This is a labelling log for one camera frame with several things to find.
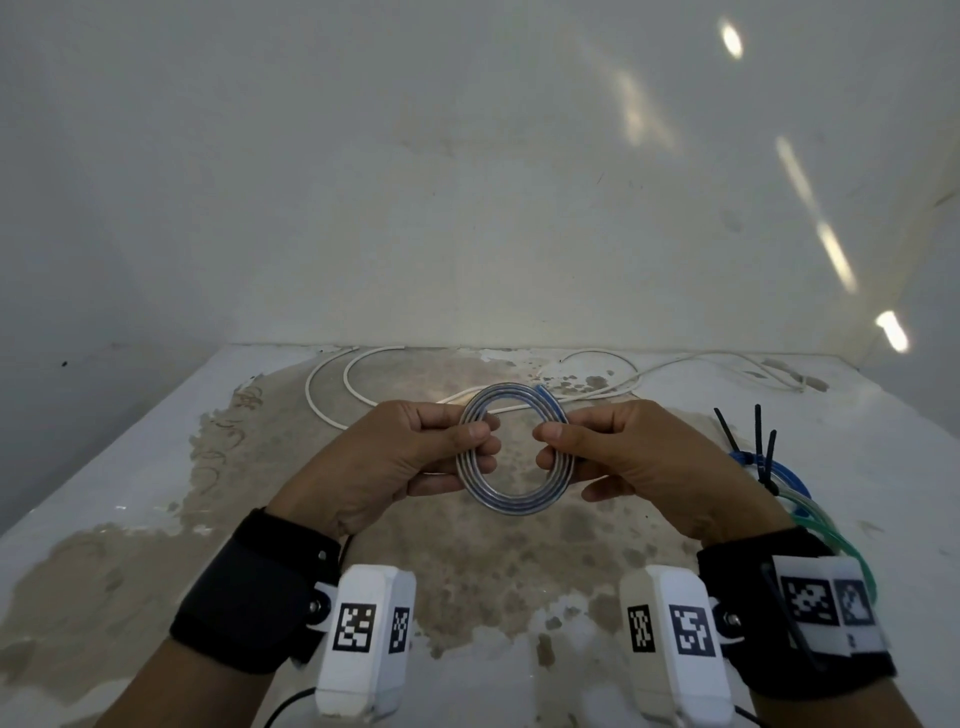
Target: fingernail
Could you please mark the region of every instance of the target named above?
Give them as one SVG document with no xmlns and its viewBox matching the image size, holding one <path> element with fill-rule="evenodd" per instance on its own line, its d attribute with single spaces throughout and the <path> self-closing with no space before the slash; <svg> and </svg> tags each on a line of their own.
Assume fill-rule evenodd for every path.
<svg viewBox="0 0 960 728">
<path fill-rule="evenodd" d="M 564 429 L 558 423 L 544 423 L 540 434 L 544 440 L 557 440 Z"/>
<path fill-rule="evenodd" d="M 490 434 L 490 426 L 487 423 L 470 423 L 470 437 L 474 440 L 483 440 Z"/>
</svg>

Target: white plastic housing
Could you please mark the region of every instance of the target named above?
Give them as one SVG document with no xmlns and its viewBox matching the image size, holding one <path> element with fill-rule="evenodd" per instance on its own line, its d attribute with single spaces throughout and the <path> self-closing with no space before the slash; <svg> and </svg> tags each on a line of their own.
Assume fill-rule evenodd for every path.
<svg viewBox="0 0 960 728">
<path fill-rule="evenodd" d="M 640 711 L 689 728 L 730 725 L 730 684 L 700 578 L 675 567 L 633 571 L 620 580 L 620 610 Z"/>
<path fill-rule="evenodd" d="M 417 577 L 357 564 L 341 577 L 317 679 L 320 715 L 372 721 L 400 707 Z"/>
</svg>

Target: hand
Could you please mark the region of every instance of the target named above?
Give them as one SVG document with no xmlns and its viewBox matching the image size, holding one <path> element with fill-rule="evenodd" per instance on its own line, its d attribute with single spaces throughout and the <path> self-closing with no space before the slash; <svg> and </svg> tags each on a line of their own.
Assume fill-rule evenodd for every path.
<svg viewBox="0 0 960 728">
<path fill-rule="evenodd" d="M 731 457 L 656 402 L 587 407 L 567 418 L 570 425 L 534 429 L 547 444 L 537 465 L 549 470 L 555 450 L 585 458 L 573 482 L 600 479 L 584 489 L 584 500 L 640 496 L 704 546 L 793 526 L 777 500 Z"/>
<path fill-rule="evenodd" d="M 280 489 L 267 512 L 331 537 L 357 533 L 407 496 L 461 490 L 454 458 L 477 448 L 481 473 L 496 468 L 494 415 L 460 425 L 464 408 L 385 401 L 318 452 Z"/>
</svg>

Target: left hand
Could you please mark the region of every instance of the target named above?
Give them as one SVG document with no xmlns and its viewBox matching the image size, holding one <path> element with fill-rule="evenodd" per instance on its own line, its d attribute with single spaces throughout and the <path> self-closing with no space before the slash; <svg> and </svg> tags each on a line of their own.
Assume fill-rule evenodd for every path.
<svg viewBox="0 0 960 728">
<path fill-rule="evenodd" d="M 267 506 L 267 512 L 340 538 L 358 533 L 407 496 L 461 490 L 455 456 L 477 448 L 481 473 L 496 468 L 494 415 L 460 425 L 462 406 L 385 401 L 318 452 Z"/>
</svg>

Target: wrist strap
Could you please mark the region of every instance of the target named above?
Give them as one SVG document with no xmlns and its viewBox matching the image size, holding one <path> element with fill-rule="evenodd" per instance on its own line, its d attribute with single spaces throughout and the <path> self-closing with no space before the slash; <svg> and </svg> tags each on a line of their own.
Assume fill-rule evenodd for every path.
<svg viewBox="0 0 960 728">
<path fill-rule="evenodd" d="M 322 635 L 307 628 L 317 615 L 314 585 L 337 583 L 339 557 L 333 539 L 253 510 L 184 598 L 170 636 L 252 674 L 291 656 L 307 662 Z"/>
<path fill-rule="evenodd" d="M 790 618 L 773 556 L 818 558 L 833 552 L 802 528 L 705 548 L 700 578 L 719 601 L 718 629 L 731 623 L 743 639 L 723 647 L 751 690 L 781 700 L 814 700 L 854 692 L 896 674 L 887 652 L 851 657 L 812 653 Z"/>
</svg>

